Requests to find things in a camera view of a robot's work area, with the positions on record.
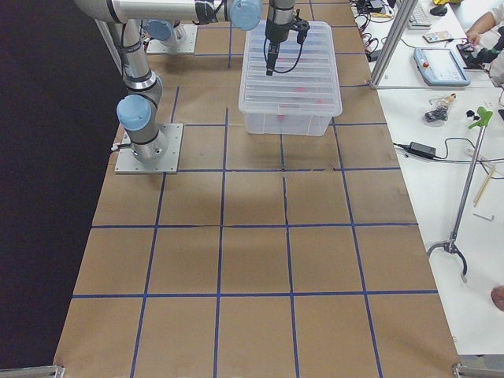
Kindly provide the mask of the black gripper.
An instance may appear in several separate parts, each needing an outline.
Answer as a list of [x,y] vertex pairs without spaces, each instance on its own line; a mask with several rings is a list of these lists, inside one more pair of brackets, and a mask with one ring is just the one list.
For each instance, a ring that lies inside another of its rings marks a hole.
[[277,24],[270,19],[266,21],[265,37],[270,41],[265,59],[267,76],[272,76],[275,72],[280,44],[287,40],[289,32],[297,32],[296,41],[298,44],[303,44],[309,29],[309,22],[299,17],[289,20],[286,24]]

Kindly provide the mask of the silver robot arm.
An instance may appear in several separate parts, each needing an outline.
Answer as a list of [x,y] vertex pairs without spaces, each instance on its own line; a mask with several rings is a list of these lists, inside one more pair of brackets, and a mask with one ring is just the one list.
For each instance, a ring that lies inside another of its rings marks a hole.
[[117,116],[131,141],[132,156],[141,163],[151,163],[166,154],[169,145],[155,121],[162,95],[161,78],[151,69],[143,47],[142,33],[160,39],[161,34],[147,27],[156,21],[170,39],[175,25],[191,20],[196,25],[229,22],[249,31],[266,15],[265,39],[269,42],[266,73],[276,71],[280,45],[295,31],[303,44],[309,23],[299,16],[293,1],[271,1],[267,9],[261,1],[78,1],[78,8],[95,20],[106,23],[112,43],[120,58],[120,70],[128,94],[117,105]]
[[179,46],[187,38],[187,33],[180,20],[149,19],[144,23],[143,30],[151,39],[156,39],[168,47]]

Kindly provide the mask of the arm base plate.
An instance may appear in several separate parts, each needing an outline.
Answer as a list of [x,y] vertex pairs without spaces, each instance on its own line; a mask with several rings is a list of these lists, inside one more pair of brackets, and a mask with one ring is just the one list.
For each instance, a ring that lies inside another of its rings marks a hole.
[[117,150],[115,173],[117,174],[177,174],[180,148],[183,140],[183,124],[157,124],[157,138],[149,144],[131,142],[124,133]]
[[176,27],[167,22],[150,20],[145,27],[149,36],[146,53],[193,54],[195,52],[198,27],[193,24],[178,24]]

